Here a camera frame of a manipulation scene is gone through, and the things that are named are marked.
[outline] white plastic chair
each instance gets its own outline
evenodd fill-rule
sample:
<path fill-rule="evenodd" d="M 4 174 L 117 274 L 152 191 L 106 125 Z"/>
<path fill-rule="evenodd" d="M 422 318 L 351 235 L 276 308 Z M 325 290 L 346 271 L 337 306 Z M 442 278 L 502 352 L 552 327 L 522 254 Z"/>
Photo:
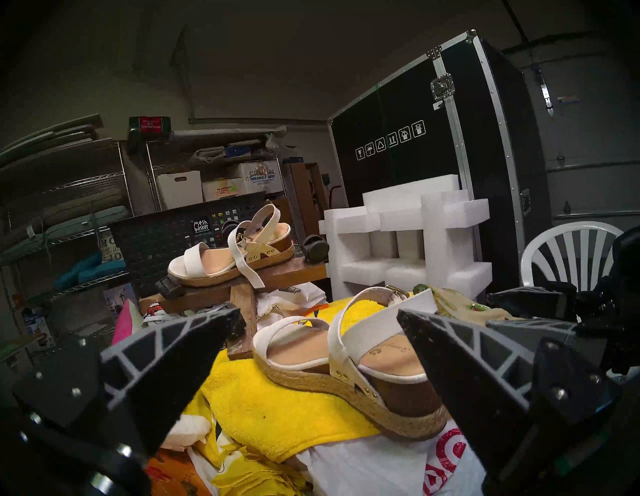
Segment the white plastic chair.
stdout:
<path fill-rule="evenodd" d="M 596 244 L 593 251 L 593 263 L 591 265 L 591 284 L 587 286 L 588 282 L 588 263 L 589 263 L 589 231 L 596 231 Z M 580 286 L 578 286 L 578 267 L 575 257 L 575 248 L 573 247 L 573 231 L 580 231 Z M 556 277 L 549 265 L 549 262 L 540 252 L 540 246 L 546 243 L 553 255 L 554 262 L 560 281 L 567 282 L 566 270 L 564 268 L 564 260 L 560 253 L 560 248 L 556 242 L 556 236 L 562 234 L 564 238 L 564 245 L 566 247 L 566 254 L 569 260 L 569 274 L 571 276 L 571 283 L 578 288 L 578 291 L 587 291 L 593 289 L 598 283 L 600 276 L 600 259 L 602 258 L 602 251 L 604 248 L 604 241 L 607 237 L 607 233 L 611 233 L 618 237 L 622 234 L 622 231 L 617 227 L 614 227 L 603 222 L 571 222 L 569 224 L 562 224 L 560 226 L 552 227 L 538 234 L 525 248 L 522 254 L 522 260 L 520 261 L 520 275 L 522 276 L 522 284 L 524 286 L 533 286 L 533 264 L 537 265 L 547 280 L 555 281 Z M 608 275 L 613 265 L 613 253 L 609 250 L 607 260 L 605 261 L 602 275 Z"/>

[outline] metal hinge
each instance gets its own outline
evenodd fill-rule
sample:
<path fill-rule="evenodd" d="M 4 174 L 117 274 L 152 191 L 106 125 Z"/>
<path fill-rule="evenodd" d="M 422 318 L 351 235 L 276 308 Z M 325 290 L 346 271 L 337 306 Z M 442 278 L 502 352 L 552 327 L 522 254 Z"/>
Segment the metal hinge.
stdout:
<path fill-rule="evenodd" d="M 442 52 L 442 46 L 438 45 L 427 52 L 427 58 L 429 60 L 436 60 L 440 57 L 440 52 Z"/>
<path fill-rule="evenodd" d="M 474 38 L 478 35 L 475 29 L 470 29 L 467 31 L 467 39 L 465 40 L 467 43 L 472 44 L 474 42 Z"/>
<path fill-rule="evenodd" d="M 456 88 L 453 85 L 453 79 L 449 73 L 446 73 L 431 82 L 431 93 L 433 94 L 433 100 L 436 102 L 450 97 L 455 92 Z"/>
<path fill-rule="evenodd" d="M 520 205 L 522 206 L 523 217 L 531 212 L 531 196 L 528 189 L 523 189 L 520 192 Z"/>

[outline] white storage box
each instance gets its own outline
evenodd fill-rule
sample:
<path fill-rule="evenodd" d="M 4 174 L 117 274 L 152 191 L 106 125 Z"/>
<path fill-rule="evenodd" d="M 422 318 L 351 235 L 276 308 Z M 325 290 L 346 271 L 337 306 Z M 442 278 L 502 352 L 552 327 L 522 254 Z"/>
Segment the white storage box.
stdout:
<path fill-rule="evenodd" d="M 279 193 L 284 190 L 278 162 L 245 162 L 227 169 L 227 176 L 241 177 L 245 193 Z"/>
<path fill-rule="evenodd" d="M 202 203 L 202 182 L 200 171 L 160 174 L 158 188 L 168 209 Z"/>
<path fill-rule="evenodd" d="M 202 194 L 204 201 L 219 200 L 228 196 L 237 196 L 245 194 L 244 181 L 241 177 L 233 179 L 216 179 L 215 181 L 207 181 L 202 183 Z"/>

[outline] door hinge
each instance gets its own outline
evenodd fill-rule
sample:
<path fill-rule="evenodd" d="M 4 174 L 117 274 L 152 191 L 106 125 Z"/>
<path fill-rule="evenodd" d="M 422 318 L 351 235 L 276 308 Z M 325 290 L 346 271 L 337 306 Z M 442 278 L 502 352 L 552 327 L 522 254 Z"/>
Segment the door hinge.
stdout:
<path fill-rule="evenodd" d="M 520 205 L 522 206 L 523 217 L 531 212 L 531 195 L 528 189 L 523 189 L 520 192 Z"/>
<path fill-rule="evenodd" d="M 429 60 L 436 60 L 440 57 L 440 52 L 442 52 L 442 46 L 438 45 L 427 52 L 427 58 Z"/>
<path fill-rule="evenodd" d="M 431 93 L 433 94 L 433 100 L 436 102 L 450 97 L 455 92 L 456 88 L 453 85 L 453 79 L 449 73 L 437 77 L 431 82 Z"/>

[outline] cardboard box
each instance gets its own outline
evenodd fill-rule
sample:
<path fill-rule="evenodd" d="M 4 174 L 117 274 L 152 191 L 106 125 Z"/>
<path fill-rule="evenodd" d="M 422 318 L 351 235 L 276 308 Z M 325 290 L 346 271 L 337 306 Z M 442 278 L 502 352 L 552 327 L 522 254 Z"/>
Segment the cardboard box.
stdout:
<path fill-rule="evenodd" d="M 45 349 L 53 348 L 56 345 L 53 336 L 51 336 L 49 326 L 47 326 L 47 321 L 42 317 L 40 311 L 41 310 L 39 308 L 33 308 L 32 313 L 25 313 L 22 315 L 29 334 L 35 334 L 37 332 L 42 333 L 39 339 L 27 346 L 31 352 L 43 351 Z"/>
<path fill-rule="evenodd" d="M 233 179 L 216 179 L 215 181 L 207 181 L 202 183 L 202 194 L 204 201 L 219 200 L 228 196 L 237 196 L 245 194 L 244 181 L 241 177 Z"/>
<path fill-rule="evenodd" d="M 245 162 L 227 169 L 228 176 L 241 177 L 244 182 L 245 193 L 279 193 L 284 191 L 278 162 Z"/>
<path fill-rule="evenodd" d="M 199 170 L 160 174 L 156 181 L 168 209 L 202 203 L 202 182 Z"/>

